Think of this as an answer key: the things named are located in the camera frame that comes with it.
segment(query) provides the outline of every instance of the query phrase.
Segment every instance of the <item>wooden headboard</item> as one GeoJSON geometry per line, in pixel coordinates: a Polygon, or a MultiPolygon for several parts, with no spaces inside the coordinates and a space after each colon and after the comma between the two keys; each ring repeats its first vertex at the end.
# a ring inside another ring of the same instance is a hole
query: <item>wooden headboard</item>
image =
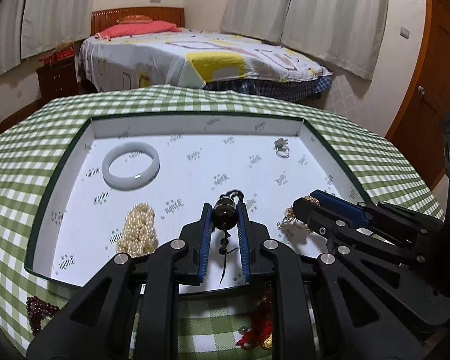
{"type": "Polygon", "coordinates": [[[185,27],[185,11],[173,7],[133,7],[116,8],[91,13],[90,36],[114,26],[118,19],[128,15],[147,15],[153,20],[165,20],[175,23],[177,27],[185,27]]]}

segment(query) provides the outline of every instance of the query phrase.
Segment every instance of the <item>blue gripper pad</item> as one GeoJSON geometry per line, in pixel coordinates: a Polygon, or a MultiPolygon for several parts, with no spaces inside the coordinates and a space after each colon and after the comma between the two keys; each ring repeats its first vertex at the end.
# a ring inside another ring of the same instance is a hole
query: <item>blue gripper pad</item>
{"type": "Polygon", "coordinates": [[[242,205],[237,206],[238,211],[238,241],[240,244],[240,259],[242,263],[242,273],[247,283],[250,282],[250,249],[248,245],[247,232],[243,218],[242,205]]]}
{"type": "Polygon", "coordinates": [[[318,199],[321,207],[341,216],[351,228],[368,228],[369,221],[365,218],[365,212],[360,207],[320,190],[313,191],[310,196],[318,199]]]}
{"type": "Polygon", "coordinates": [[[210,254],[210,240],[212,237],[212,206],[210,204],[204,206],[206,210],[205,223],[203,226],[202,242],[199,250],[198,278],[203,283],[207,274],[208,256],[210,254]]]}

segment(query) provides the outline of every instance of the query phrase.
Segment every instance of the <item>light switch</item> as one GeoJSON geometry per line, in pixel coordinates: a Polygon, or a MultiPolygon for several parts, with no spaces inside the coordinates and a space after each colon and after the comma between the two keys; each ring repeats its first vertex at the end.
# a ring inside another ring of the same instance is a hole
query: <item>light switch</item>
{"type": "Polygon", "coordinates": [[[404,37],[405,39],[408,39],[408,38],[410,38],[410,31],[409,30],[407,30],[406,28],[401,28],[400,29],[400,35],[402,36],[402,37],[404,37]]]}

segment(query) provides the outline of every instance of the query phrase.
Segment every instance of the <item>green checkered tablecloth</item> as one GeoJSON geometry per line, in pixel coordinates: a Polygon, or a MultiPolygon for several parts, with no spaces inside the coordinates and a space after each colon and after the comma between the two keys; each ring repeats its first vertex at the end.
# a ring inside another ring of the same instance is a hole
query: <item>green checkered tablecloth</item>
{"type": "MultiPolygon", "coordinates": [[[[409,162],[382,137],[347,119],[302,105],[235,92],[168,85],[51,101],[0,135],[0,326],[25,353],[32,334],[25,302],[37,295],[62,307],[54,285],[23,268],[30,230],[48,180],[90,116],[154,111],[232,111],[303,117],[330,144],[373,202],[384,200],[429,215],[443,211],[409,162]]],[[[235,347],[247,325],[246,297],[180,303],[180,359],[261,359],[270,352],[235,347]]]]}

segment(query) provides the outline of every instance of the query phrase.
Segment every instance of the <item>pink pillow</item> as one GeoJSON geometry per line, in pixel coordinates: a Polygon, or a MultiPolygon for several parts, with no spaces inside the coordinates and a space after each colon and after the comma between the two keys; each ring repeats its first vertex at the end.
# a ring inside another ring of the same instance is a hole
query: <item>pink pillow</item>
{"type": "Polygon", "coordinates": [[[176,24],[168,21],[152,21],[147,24],[117,24],[95,34],[97,39],[112,39],[120,36],[145,35],[159,32],[181,32],[176,24]]]}

